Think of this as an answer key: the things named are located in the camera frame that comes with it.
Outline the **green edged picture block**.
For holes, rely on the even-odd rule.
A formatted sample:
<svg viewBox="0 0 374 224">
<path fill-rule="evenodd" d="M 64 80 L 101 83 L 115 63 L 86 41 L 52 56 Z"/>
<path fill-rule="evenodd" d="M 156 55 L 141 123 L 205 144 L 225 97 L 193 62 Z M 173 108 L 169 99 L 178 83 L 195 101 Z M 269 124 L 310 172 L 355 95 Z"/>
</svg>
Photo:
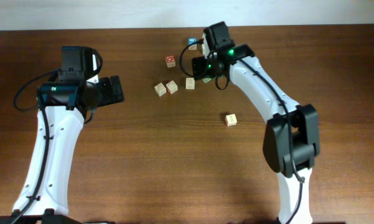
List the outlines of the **green edged picture block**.
<svg viewBox="0 0 374 224">
<path fill-rule="evenodd" d="M 210 80 L 211 80 L 211 78 L 203 78 L 203 79 L 202 79 L 202 81 L 203 81 L 204 83 L 208 83 Z"/>
</svg>

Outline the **plain wooden block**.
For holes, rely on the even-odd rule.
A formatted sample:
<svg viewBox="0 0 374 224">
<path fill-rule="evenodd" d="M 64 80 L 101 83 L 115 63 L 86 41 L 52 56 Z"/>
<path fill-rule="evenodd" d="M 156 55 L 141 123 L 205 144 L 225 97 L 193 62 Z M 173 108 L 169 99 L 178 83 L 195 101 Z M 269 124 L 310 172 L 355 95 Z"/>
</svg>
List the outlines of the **plain wooden block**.
<svg viewBox="0 0 374 224">
<path fill-rule="evenodd" d="M 166 92 L 167 92 L 167 89 L 166 89 L 166 87 L 163 85 L 163 83 L 159 83 L 159 84 L 157 84 L 157 85 L 154 87 L 154 90 L 155 90 L 155 92 L 157 93 L 158 96 L 162 96 L 162 95 L 166 94 Z"/>
<path fill-rule="evenodd" d="M 194 80 L 194 78 L 186 78 L 185 79 L 185 88 L 187 90 L 194 90 L 195 89 L 195 80 Z"/>
</svg>

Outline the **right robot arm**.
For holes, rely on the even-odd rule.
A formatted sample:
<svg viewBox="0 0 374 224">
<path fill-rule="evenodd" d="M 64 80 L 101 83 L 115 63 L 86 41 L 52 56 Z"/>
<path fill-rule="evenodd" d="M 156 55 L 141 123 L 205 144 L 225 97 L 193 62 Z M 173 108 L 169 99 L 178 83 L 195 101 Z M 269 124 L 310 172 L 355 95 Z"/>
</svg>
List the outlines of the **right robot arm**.
<svg viewBox="0 0 374 224">
<path fill-rule="evenodd" d="M 266 129 L 263 155 L 278 178 L 278 223 L 312 223 L 309 180 L 320 153 L 318 112 L 300 105 L 277 86 L 246 45 L 236 45 L 227 25 L 219 22 L 203 30 L 202 56 L 192 59 L 196 80 L 225 77 L 259 111 Z"/>
</svg>

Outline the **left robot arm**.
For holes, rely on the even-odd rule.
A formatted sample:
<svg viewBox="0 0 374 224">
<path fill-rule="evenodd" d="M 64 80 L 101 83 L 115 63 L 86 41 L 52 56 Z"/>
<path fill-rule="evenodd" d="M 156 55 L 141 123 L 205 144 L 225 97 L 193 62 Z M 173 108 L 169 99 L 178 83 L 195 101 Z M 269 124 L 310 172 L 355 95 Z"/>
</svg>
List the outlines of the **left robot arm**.
<svg viewBox="0 0 374 224">
<path fill-rule="evenodd" d="M 37 89 L 37 136 L 26 181 L 9 216 L 0 223 L 71 224 L 68 181 L 78 136 L 99 107 L 124 101 L 119 77 L 100 78 L 102 56 L 63 46 L 62 66 Z"/>
</svg>

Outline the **wooden block with apple picture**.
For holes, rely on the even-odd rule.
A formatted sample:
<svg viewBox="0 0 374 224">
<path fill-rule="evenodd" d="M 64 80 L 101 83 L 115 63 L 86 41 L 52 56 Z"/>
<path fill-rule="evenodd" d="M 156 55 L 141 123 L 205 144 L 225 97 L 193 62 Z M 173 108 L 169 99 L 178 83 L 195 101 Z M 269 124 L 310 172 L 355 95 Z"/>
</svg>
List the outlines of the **wooden block with apple picture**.
<svg viewBox="0 0 374 224">
<path fill-rule="evenodd" d="M 170 81 L 166 84 L 166 89 L 170 94 L 175 93 L 178 90 L 178 86 L 175 81 Z"/>
</svg>

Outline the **wooden block letter I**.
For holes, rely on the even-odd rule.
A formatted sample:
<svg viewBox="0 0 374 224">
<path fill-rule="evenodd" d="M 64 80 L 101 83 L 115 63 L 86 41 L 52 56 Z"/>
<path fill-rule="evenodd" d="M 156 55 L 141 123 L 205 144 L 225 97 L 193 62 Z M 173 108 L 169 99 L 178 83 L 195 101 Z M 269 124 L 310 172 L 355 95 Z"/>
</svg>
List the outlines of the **wooden block letter I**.
<svg viewBox="0 0 374 224">
<path fill-rule="evenodd" d="M 227 126 L 234 126 L 237 124 L 237 118 L 235 114 L 228 114 L 225 116 L 225 122 Z"/>
</svg>

